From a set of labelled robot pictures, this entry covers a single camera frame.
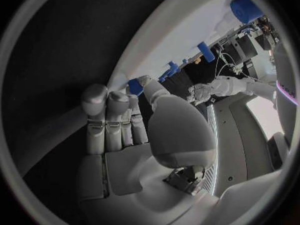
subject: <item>robotic arm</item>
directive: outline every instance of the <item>robotic arm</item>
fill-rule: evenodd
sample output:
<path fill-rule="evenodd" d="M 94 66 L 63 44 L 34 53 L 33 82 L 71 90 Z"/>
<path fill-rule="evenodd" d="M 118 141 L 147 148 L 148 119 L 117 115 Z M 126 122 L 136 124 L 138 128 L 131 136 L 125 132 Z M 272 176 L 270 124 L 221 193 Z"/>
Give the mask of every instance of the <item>robotic arm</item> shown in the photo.
<path fill-rule="evenodd" d="M 191 86 L 188 91 L 190 96 L 187 97 L 187 101 L 195 102 L 195 105 L 208 101 L 211 95 L 224 97 L 244 93 L 268 99 L 276 106 L 276 88 L 251 78 L 237 79 L 233 76 L 217 76 L 211 83 L 198 83 Z"/>

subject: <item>robotic hand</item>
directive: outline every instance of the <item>robotic hand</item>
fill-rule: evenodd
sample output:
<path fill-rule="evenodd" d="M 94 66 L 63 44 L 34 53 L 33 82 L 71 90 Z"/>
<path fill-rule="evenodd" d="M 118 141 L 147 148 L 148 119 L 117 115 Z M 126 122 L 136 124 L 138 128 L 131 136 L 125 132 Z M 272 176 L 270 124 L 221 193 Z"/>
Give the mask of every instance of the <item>robotic hand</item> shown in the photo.
<path fill-rule="evenodd" d="M 195 105 L 208 101 L 211 95 L 218 97 L 236 95 L 244 93 L 246 95 L 257 95 L 268 99 L 276 104 L 276 88 L 263 83 L 255 82 L 251 78 L 237 79 L 233 76 L 217 76 L 215 80 L 208 84 L 196 84 L 188 89 L 190 96 L 188 102 L 195 102 Z"/>

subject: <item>blue plastic part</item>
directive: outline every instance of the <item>blue plastic part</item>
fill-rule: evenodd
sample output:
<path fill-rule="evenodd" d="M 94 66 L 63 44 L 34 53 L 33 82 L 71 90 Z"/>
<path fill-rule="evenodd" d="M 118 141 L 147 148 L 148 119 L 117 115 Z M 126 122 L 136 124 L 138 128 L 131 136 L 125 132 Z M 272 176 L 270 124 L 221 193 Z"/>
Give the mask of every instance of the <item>blue plastic part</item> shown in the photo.
<path fill-rule="evenodd" d="M 251 23 L 264 15 L 251 0 L 234 0 L 230 3 L 230 7 L 236 18 L 244 24 Z"/>
<path fill-rule="evenodd" d="M 129 80 L 128 85 L 131 94 L 139 96 L 144 91 L 144 88 L 141 86 L 141 84 L 136 78 Z"/>
<path fill-rule="evenodd" d="M 164 82 L 166 80 L 166 78 L 170 78 L 174 74 L 180 72 L 180 68 L 176 63 L 170 61 L 168 64 L 169 64 L 170 68 L 159 77 L 159 81 L 161 83 Z"/>
<path fill-rule="evenodd" d="M 203 54 L 203 56 L 205 57 L 206 61 L 208 61 L 209 63 L 216 59 L 215 55 L 212 53 L 212 51 L 205 44 L 204 41 L 201 42 L 197 47 L 201 51 L 201 53 Z"/>

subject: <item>purple light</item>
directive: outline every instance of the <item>purple light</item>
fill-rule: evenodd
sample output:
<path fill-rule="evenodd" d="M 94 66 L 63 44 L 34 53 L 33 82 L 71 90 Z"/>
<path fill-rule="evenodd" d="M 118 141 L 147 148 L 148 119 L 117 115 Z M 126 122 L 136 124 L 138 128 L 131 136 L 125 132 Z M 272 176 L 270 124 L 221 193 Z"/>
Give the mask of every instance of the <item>purple light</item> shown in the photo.
<path fill-rule="evenodd" d="M 276 87 L 288 100 L 290 100 L 293 104 L 298 106 L 297 100 L 294 97 L 292 97 L 291 95 L 289 95 L 285 90 L 283 90 L 283 88 L 280 86 L 278 81 L 276 81 Z"/>

